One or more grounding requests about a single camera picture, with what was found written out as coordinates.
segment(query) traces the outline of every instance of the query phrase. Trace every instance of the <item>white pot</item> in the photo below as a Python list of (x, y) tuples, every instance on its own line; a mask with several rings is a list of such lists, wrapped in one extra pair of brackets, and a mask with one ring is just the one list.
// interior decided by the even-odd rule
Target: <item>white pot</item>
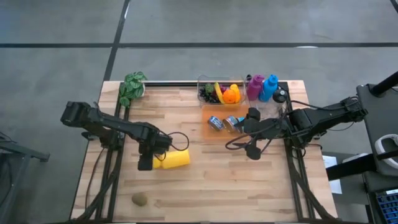
[(142, 95), (140, 97), (144, 97), (145, 95), (145, 83), (142, 84), (142, 87), (144, 87), (144, 91), (142, 92)]

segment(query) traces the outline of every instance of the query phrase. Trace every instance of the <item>banana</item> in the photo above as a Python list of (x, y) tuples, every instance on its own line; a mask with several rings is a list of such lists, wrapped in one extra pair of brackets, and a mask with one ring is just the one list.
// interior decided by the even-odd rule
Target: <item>banana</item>
[(216, 90), (217, 97), (218, 97), (219, 101), (220, 101), (222, 104), (225, 104), (225, 102), (224, 102), (224, 100), (223, 100), (223, 93), (221, 92), (220, 85), (218, 84), (218, 82), (215, 82), (215, 83), (214, 83), (214, 89)]

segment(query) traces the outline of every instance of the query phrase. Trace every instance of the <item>purple bottle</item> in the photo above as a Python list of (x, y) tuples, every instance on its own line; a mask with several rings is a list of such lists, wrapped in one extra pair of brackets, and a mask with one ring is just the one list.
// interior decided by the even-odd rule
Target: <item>purple bottle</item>
[(262, 81), (264, 80), (263, 75), (255, 75), (248, 84), (248, 98), (249, 100), (256, 100), (262, 90)]

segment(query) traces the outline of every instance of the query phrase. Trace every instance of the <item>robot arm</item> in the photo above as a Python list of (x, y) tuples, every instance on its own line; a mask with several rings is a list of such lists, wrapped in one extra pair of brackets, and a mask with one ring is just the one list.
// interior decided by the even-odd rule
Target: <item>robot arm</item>
[(102, 113), (88, 103), (71, 102), (62, 114), (61, 122), (69, 127), (84, 128), (99, 137), (104, 147), (118, 150), (115, 144), (119, 133), (125, 133), (139, 143), (139, 170), (152, 170), (154, 154), (163, 154), (169, 150), (172, 138), (159, 128), (147, 122), (128, 122), (115, 116)]
[(327, 129), (340, 123), (362, 121), (367, 113), (357, 97), (349, 97), (323, 108), (296, 109), (284, 113), (280, 118), (262, 121), (260, 121), (260, 112), (255, 108), (249, 108), (245, 119), (236, 126), (243, 126), (244, 132), (252, 137), (252, 141), (242, 146), (248, 157), (257, 160), (260, 159), (261, 154), (261, 150), (256, 147), (257, 140), (285, 138), (292, 141), (293, 147), (301, 149), (314, 136), (322, 136)]

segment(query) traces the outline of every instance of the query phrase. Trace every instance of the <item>grapes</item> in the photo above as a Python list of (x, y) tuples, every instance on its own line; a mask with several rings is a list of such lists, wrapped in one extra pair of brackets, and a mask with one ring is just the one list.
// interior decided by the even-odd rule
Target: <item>grapes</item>
[(199, 96), (207, 103), (220, 103), (216, 91), (207, 93), (204, 86), (199, 89)]
[(220, 86), (220, 90), (222, 92), (222, 94), (227, 90), (227, 88), (225, 86)]

